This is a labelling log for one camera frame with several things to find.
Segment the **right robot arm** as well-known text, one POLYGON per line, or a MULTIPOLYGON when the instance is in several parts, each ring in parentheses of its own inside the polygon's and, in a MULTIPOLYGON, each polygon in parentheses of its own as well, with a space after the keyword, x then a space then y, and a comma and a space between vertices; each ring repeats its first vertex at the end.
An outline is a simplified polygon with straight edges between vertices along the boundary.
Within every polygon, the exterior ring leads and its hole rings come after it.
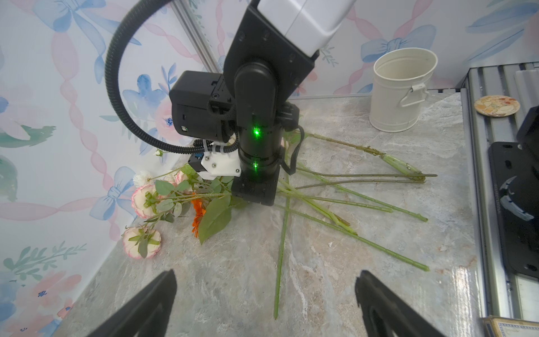
POLYGON ((179 134, 223 143, 237 139, 234 196, 271 206, 279 172, 294 174, 282 147, 283 133, 297 129, 299 121, 289 97, 352 7, 352 1, 252 1, 223 71, 187 71, 173 86, 171 116, 179 134))

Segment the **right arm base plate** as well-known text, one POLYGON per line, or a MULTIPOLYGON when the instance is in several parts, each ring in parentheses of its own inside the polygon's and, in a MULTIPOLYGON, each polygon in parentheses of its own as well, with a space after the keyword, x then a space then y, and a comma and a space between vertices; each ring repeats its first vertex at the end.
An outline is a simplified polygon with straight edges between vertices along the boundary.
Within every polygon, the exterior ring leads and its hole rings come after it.
POLYGON ((495 207, 506 271, 538 278, 538 107, 517 140, 489 150, 495 207))

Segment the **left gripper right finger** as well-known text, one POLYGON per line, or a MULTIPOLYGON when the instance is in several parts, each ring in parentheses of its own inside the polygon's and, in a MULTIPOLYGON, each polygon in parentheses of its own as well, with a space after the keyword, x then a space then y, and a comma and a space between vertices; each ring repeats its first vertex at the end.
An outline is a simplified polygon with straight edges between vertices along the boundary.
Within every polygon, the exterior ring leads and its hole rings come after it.
POLYGON ((367 270, 356 279, 355 296, 368 336, 443 335, 367 270))

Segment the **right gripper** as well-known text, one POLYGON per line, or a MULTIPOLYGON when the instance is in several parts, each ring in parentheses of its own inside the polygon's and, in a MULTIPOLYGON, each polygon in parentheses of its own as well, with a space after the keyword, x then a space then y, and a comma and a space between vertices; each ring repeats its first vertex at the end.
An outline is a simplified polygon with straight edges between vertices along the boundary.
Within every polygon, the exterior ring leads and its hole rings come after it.
POLYGON ((277 193, 279 165, 263 165, 261 161, 241 163, 241 174, 232 182, 232 196, 247 202, 273 206, 277 193))

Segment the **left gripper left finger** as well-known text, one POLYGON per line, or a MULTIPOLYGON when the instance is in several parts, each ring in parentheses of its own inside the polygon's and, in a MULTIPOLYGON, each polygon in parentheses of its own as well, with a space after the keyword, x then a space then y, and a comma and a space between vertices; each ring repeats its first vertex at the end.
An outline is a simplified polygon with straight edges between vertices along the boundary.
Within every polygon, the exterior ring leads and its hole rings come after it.
POLYGON ((162 272, 91 336, 165 336, 177 292, 175 273, 162 272))

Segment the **white rose bud stem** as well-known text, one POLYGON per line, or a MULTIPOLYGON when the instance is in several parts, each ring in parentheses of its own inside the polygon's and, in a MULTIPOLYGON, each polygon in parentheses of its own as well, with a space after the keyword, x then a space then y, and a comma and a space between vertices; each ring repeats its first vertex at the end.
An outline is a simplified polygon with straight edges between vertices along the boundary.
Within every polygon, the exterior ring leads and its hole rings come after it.
POLYGON ((290 203, 291 198, 288 194, 284 194, 285 196, 285 205, 282 207, 284 210, 284 216, 283 216, 283 224, 282 224, 282 233, 279 243, 279 255, 277 260, 277 276, 276 276, 276 285, 275 285, 275 299, 274 299, 274 310, 273 310, 273 317, 274 320, 277 320, 279 317, 279 301, 280 301, 280 293, 281 293, 281 283, 282 283, 282 268, 283 268, 283 262, 284 262, 284 251, 285 251, 285 242, 286 242, 286 233, 288 230, 289 225, 289 209, 290 209, 290 203))

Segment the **pink rose stem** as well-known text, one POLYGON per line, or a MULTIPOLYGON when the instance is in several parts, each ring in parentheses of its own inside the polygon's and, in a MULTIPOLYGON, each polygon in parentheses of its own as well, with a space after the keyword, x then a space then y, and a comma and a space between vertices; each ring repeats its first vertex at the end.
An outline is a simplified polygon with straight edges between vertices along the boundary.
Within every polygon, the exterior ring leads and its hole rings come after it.
POLYGON ((374 248, 374 249, 376 249, 378 251, 381 251, 384 254, 397 259, 398 261, 401 261, 401 262, 406 263, 408 265, 412 265, 413 267, 418 268, 419 270, 422 270, 424 272, 429 272, 430 271, 430 268, 425 264, 414 261, 414 260, 412 260, 410 258, 407 258, 407 257, 401 255, 401 254, 398 254, 395 251, 392 251, 390 249, 382 247, 379 244, 376 244, 375 242, 372 242, 372 241, 367 240, 367 239, 365 239, 363 237, 360 237, 350 226, 347 226, 345 223, 343 223, 339 219, 339 217, 335 215, 335 213, 323 208, 322 206, 320 206, 320 205, 318 205, 318 204, 316 204, 314 202, 308 201, 306 197, 300 196, 297 192, 292 192, 291 190, 287 190, 287 189, 285 189, 285 188, 283 188, 281 186, 278 186, 277 190, 278 190, 279 193, 285 195, 286 197, 291 197, 292 199, 297 199, 297 200, 300 200, 300 201, 306 203, 312 210, 314 210, 319 215, 324 216, 327 220, 329 220, 329 222, 325 221, 325 220, 315 218, 314 216, 310 216, 310 215, 308 215, 306 213, 296 211, 295 209, 292 209, 290 206, 282 206, 282 205, 276 204, 275 205, 276 207, 280 207, 281 209, 283 209, 285 211, 289 211, 293 215, 300 216, 301 218, 311 220, 311 221, 314 221, 315 223, 318 223, 320 225, 331 228, 332 230, 335 230, 335 231, 340 232, 340 233, 342 233, 342 234, 344 234, 344 235, 346 235, 348 237, 351 237, 351 238, 355 239, 356 241, 367 244, 368 246, 370 246, 370 247, 372 247, 372 248, 374 248))

